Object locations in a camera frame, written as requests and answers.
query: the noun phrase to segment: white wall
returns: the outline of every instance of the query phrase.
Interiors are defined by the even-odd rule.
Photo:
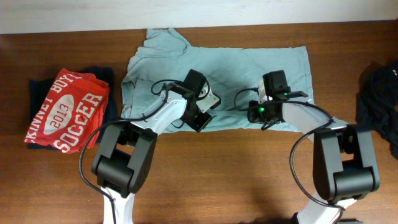
[[[0,33],[396,19],[398,0],[0,0]]]

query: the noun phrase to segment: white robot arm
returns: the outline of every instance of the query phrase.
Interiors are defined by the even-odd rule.
[[[291,92],[284,71],[265,74],[258,89],[247,90],[259,94],[258,101],[251,101],[246,109],[250,122],[262,123],[267,128],[270,124],[287,122],[308,133],[314,143],[313,181],[317,191],[313,196],[302,187],[293,167],[295,147],[306,135],[290,153],[290,169],[296,183],[311,199],[294,215],[292,223],[338,223],[343,210],[379,188],[370,130],[332,117],[301,91]],[[341,153],[354,154],[354,159],[342,161]]]
[[[104,224],[114,221],[133,224],[134,196],[148,176],[158,135],[177,119],[200,132],[211,121],[207,111],[220,103],[206,77],[190,70],[183,82],[164,85],[159,98],[138,118],[106,127],[91,168],[102,193],[107,194],[104,194]],[[122,152],[116,149],[116,143],[134,146],[134,152],[132,155]]]

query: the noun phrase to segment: folded clothing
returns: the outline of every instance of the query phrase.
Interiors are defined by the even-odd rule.
[[[33,118],[25,142],[52,145],[66,153],[80,151],[102,124],[109,92],[108,83],[95,75],[63,68]],[[88,148],[95,145],[97,137]]]
[[[112,68],[101,68],[101,67],[90,67],[86,68],[80,73],[92,73],[99,80],[102,80],[109,84],[111,91],[109,92],[109,100],[108,105],[106,105],[105,114],[103,116],[102,123],[106,123],[111,121],[112,119],[119,116],[118,106],[116,104],[116,100],[113,95],[113,71]],[[33,121],[33,118],[39,112],[40,107],[44,103],[45,97],[50,91],[50,88],[55,81],[54,78],[50,78],[47,80],[29,80],[29,91],[30,91],[30,122]],[[97,142],[101,141],[103,130],[99,132],[99,136],[97,138]],[[29,143],[28,149],[50,149],[50,150],[58,150],[57,148],[48,145],[41,146],[40,144]]]
[[[162,79],[183,80],[190,69],[203,73],[211,90],[221,97],[221,104],[209,110],[213,120],[203,131],[236,128],[260,128],[261,124],[250,123],[246,112],[236,111],[235,94],[243,88],[257,87],[266,73],[284,70],[292,91],[303,91],[313,99],[310,63],[305,47],[285,49],[235,49],[192,47],[174,29],[147,30],[147,40],[130,59],[127,75],[122,82],[123,118],[146,109],[157,96],[150,92],[151,85]],[[240,94],[237,105],[248,106],[257,100],[253,91]],[[298,131],[287,123],[270,129]],[[187,125],[177,129],[168,126],[166,133],[193,131]]]

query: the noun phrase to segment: light blue t-shirt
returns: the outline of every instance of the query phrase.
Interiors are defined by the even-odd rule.
[[[161,79],[184,80],[190,69],[207,77],[211,90],[221,97],[221,104],[209,110],[213,120],[203,131],[236,128],[260,128],[252,124],[247,112],[236,111],[233,104],[235,94],[243,88],[258,87],[266,73],[284,70],[287,84],[292,91],[303,91],[313,99],[310,63],[305,47],[284,49],[238,49],[192,47],[174,29],[147,30],[147,40],[130,59],[127,75],[122,86],[123,118],[131,118],[146,109],[158,97],[150,92],[152,84]],[[161,84],[155,88],[159,91]],[[245,91],[238,96],[240,108],[248,106],[250,100],[258,100],[257,93]],[[287,123],[274,125],[270,129],[298,131]],[[188,125],[176,129],[172,125],[166,133],[194,131]]]

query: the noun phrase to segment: wooden table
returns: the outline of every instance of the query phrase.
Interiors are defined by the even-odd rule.
[[[339,119],[355,122],[360,77],[372,62],[398,58],[393,21],[177,29],[197,47],[307,46],[315,101]],[[116,99],[130,57],[144,30],[0,35],[1,223],[101,223],[103,197],[78,175],[78,154],[27,150],[28,79],[54,77],[62,68],[112,67]],[[227,130],[163,134],[149,177],[136,195],[136,223],[248,223],[290,218],[307,204],[289,170],[299,133]],[[344,217],[365,223],[398,222],[398,161],[373,133],[381,187]],[[86,155],[85,172],[96,150]],[[313,192],[312,144],[295,158],[304,186]]]

